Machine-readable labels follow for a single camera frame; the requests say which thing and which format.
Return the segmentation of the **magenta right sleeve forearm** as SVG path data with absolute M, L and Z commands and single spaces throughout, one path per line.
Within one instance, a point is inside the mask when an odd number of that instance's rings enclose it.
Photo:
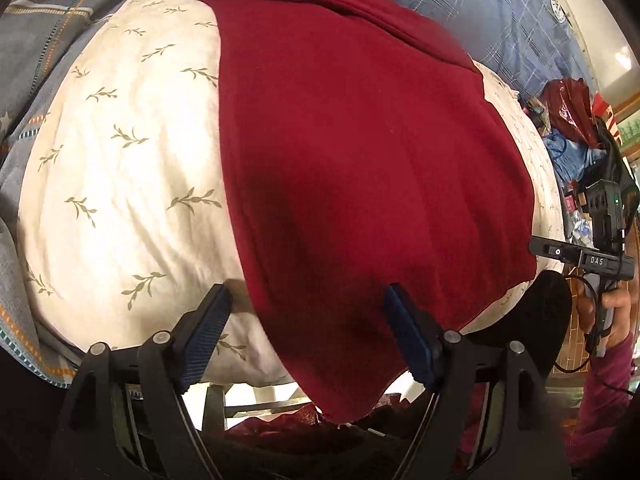
M 578 421 L 565 438 L 565 453 L 570 464 L 583 467 L 600 454 L 630 403 L 623 392 L 629 386 L 632 370 L 632 335 L 617 346 L 607 348 L 602 358 L 596 356 L 584 383 L 584 395 Z

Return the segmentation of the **person's right hand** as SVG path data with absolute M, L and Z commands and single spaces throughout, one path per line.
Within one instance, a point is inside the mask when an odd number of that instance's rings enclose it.
M 638 286 L 635 282 L 623 282 L 612 292 L 605 292 L 601 298 L 602 306 L 613 313 L 613 322 L 608 336 L 602 339 L 606 350 L 617 347 L 624 342 L 630 331 L 631 308 L 638 302 Z M 591 332 L 596 314 L 592 299 L 583 282 L 577 282 L 576 309 L 580 329 Z

